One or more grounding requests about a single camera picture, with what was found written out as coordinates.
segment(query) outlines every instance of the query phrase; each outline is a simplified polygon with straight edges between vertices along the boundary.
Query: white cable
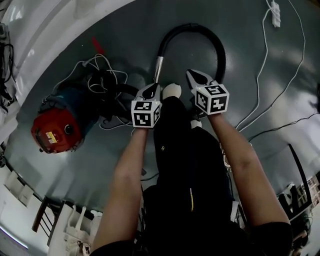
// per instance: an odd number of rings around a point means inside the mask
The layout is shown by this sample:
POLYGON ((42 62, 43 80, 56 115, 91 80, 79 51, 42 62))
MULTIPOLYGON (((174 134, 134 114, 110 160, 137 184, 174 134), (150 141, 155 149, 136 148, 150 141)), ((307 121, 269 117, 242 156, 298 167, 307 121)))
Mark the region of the white cable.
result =
POLYGON ((230 164, 227 163, 227 157, 226 157, 225 154, 223 155, 223 162, 224 162, 224 166, 225 166, 225 167, 231 168, 230 164))
MULTIPOLYGON (((116 76, 115 73, 124 74, 124 75, 125 75, 124 84, 127 84, 128 74, 127 74, 126 72, 123 72, 123 71, 113 70, 112 67, 111 67, 111 65, 110 65, 109 60, 107 59, 107 57, 105 57, 104 55, 102 55, 102 54, 100 54, 100 53, 97 53, 94 57, 92 57, 92 58, 90 58, 90 59, 88 59, 88 60, 86 60, 86 61, 83 61, 83 60, 78 61, 78 62, 75 64, 75 66, 74 66, 73 70, 71 71, 71 73, 70 73, 65 79, 61 80, 60 82, 58 82, 58 83, 53 87, 52 92, 54 92, 61 83, 63 83, 64 81, 66 81, 67 79, 69 79, 69 78, 72 76, 72 74, 75 72, 77 66, 78 66, 80 63, 82 63, 82 65, 83 65, 84 67, 86 67, 86 66, 89 64, 89 65, 93 66, 95 69, 97 69, 97 70, 99 71, 100 68, 99 68, 99 65, 98 65, 98 62, 97 62, 97 58, 104 58, 105 62, 107 63, 107 65, 108 65, 108 67, 109 67, 109 69, 107 69, 106 71, 111 72, 111 73, 113 74, 116 85, 118 84, 118 78, 117 78, 117 76, 116 76)), ((87 87, 88 87, 88 89, 89 89, 91 92, 95 93, 95 94, 104 94, 104 93, 106 93, 105 91, 107 91, 107 89, 104 87, 103 80, 101 79, 101 84, 98 84, 98 83, 90 84, 91 78, 92 78, 92 77, 90 77, 89 80, 88 80, 88 82, 87 82, 87 87), (93 87, 93 86, 100 86, 100 87, 103 88, 104 91, 94 91, 94 90, 91 89, 91 87, 93 87)), ((119 100, 118 100, 118 102, 120 103, 120 105, 121 105, 124 109, 126 109, 125 106, 124 106, 119 100)), ((100 124, 99 126, 100 126, 101 129, 106 130, 106 131, 110 131, 110 130, 112 130, 112 129, 115 129, 115 128, 118 128, 118 127, 121 127, 121 126, 132 126, 132 125, 130 124, 130 122, 125 123, 125 122, 123 122, 118 116, 117 116, 117 119, 122 123, 122 125, 117 125, 117 126, 112 127, 112 128, 104 128, 104 127, 102 127, 101 124, 100 124)))
POLYGON ((265 2, 266 2, 266 4, 268 5, 269 10, 270 10, 275 16, 277 16, 277 13, 274 11, 274 8, 271 7, 269 1, 268 1, 268 0, 265 0, 265 2))
POLYGON ((105 131, 110 131, 110 130, 113 130, 113 129, 116 129, 116 128, 119 128, 119 127, 122 127, 122 126, 127 126, 127 124, 120 124, 120 125, 117 125, 115 127, 112 127, 112 128, 104 128, 101 123, 99 124, 99 127, 102 129, 102 130, 105 130, 105 131))
POLYGON ((127 125, 127 126, 132 126, 130 124, 130 121, 128 121, 127 123, 125 123, 124 121, 122 121, 118 116, 116 117, 121 123, 123 123, 124 125, 127 125))
POLYGON ((78 66, 80 63, 83 63, 83 61, 78 61, 78 62, 75 64, 75 66, 74 66, 73 70, 71 71, 71 73, 70 73, 65 79, 61 80, 60 82, 58 82, 58 83, 53 87, 52 92, 54 92, 61 83, 63 83, 63 82, 66 81, 69 77, 71 77, 71 75, 73 74, 73 72, 75 72, 77 66, 78 66))
MULTIPOLYGON (((303 35, 303 51, 302 51, 302 59, 296 69, 296 72, 294 74, 294 76, 291 78, 291 80, 289 81, 289 83, 286 85, 285 89, 275 98, 275 100, 272 102, 272 104, 265 110, 263 111, 260 115, 258 115, 254 120, 252 120, 249 124, 247 124, 245 127, 243 127, 239 132, 242 132, 244 129, 248 128, 250 125, 252 125, 255 121, 257 121, 260 117, 262 117, 265 113, 267 113, 273 106, 274 104, 276 103, 277 99, 282 95, 284 94, 288 87, 290 86, 291 82, 296 78, 297 74, 298 74, 298 71, 302 65, 302 63, 304 62, 304 59, 305 59, 305 49, 306 49, 306 37, 305 37, 305 32, 304 32, 304 28, 303 28, 303 25, 302 25, 302 21, 301 21, 301 18, 296 10, 296 8, 294 7, 294 5, 292 4, 292 2, 290 0, 288 0, 289 3, 291 4, 292 8, 294 9, 296 15, 298 16, 299 18, 299 22, 300 22, 300 26, 301 26, 301 31, 302 31, 302 35, 303 35)), ((265 27, 263 25, 263 33, 264 33, 264 38, 265 38, 265 43, 267 45, 267 41, 266 41, 266 36, 265 36, 265 27)))
POLYGON ((262 73, 262 70, 264 69, 265 67, 265 64, 266 64, 266 60, 267 60, 267 57, 268 57, 268 52, 269 52, 269 49, 268 49, 268 45, 267 45, 267 38, 266 38, 266 31, 265 31, 265 20, 267 18, 267 15, 269 13, 270 9, 268 9, 266 12, 265 12, 265 15, 264 15, 264 18, 262 20, 262 28, 263 28, 263 36, 264 36, 264 45, 265 45, 265 56, 264 56, 264 60, 263 60, 263 63, 262 63, 262 66, 260 68, 260 71, 259 71, 259 74, 258 76, 256 77, 256 94, 257 94, 257 98, 258 98, 258 102, 255 106, 255 108, 251 111, 250 114, 248 114, 242 121, 240 121, 238 123, 238 125, 235 127, 236 129, 239 128, 239 126, 244 122, 246 121, 259 107, 259 104, 260 104, 260 88, 259 88, 259 77, 262 73))

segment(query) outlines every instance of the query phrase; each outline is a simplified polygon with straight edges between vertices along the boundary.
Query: red vacuum cleaner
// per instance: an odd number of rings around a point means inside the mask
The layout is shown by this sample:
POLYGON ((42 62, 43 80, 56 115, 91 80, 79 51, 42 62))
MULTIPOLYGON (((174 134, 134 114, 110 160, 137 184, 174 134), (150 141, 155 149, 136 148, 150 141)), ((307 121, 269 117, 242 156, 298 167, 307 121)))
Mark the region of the red vacuum cleaner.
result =
POLYGON ((54 95, 46 97, 31 134, 41 152, 75 151, 98 121, 96 99, 81 84, 61 84, 54 95))

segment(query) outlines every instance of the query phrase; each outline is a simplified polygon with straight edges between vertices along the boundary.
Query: vacuum hose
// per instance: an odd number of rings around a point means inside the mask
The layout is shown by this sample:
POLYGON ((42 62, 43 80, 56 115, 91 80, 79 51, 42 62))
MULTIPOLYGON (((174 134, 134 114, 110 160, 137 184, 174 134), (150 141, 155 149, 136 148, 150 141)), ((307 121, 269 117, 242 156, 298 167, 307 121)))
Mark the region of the vacuum hose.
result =
POLYGON ((222 84, 222 81, 226 72, 226 52, 225 52, 224 46, 222 45, 220 39, 216 36, 216 34, 213 33, 210 29, 195 23, 189 23, 189 24, 177 26, 164 37, 158 51, 153 82, 158 83, 159 81, 162 64, 164 62, 165 53, 166 53, 168 44, 175 36, 183 32, 197 32, 204 35, 211 41, 211 43, 213 44, 216 50, 216 55, 217 55, 217 69, 216 69, 215 80, 219 84, 222 84))

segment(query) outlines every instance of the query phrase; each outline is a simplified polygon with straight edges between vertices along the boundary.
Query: yellow stripe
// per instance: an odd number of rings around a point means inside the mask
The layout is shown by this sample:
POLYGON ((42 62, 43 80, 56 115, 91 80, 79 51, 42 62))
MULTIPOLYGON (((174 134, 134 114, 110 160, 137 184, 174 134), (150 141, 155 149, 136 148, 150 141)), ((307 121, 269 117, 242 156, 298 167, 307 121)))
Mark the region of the yellow stripe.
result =
POLYGON ((191 195, 191 212, 193 212, 194 211, 194 197, 192 195, 191 188, 190 188, 190 195, 191 195))

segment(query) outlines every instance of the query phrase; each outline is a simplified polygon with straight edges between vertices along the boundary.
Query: white cube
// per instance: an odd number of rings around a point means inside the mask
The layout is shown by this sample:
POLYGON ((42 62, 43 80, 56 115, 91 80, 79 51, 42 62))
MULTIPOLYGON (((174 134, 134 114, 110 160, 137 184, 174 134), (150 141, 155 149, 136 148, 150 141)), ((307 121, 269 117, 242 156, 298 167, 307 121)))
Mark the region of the white cube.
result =
POLYGON ((133 100, 131 115, 133 127, 153 128, 160 118, 161 102, 133 100))
POLYGON ((229 92, 223 84, 212 84, 197 87, 195 105, 207 115, 226 112, 229 103, 229 92))

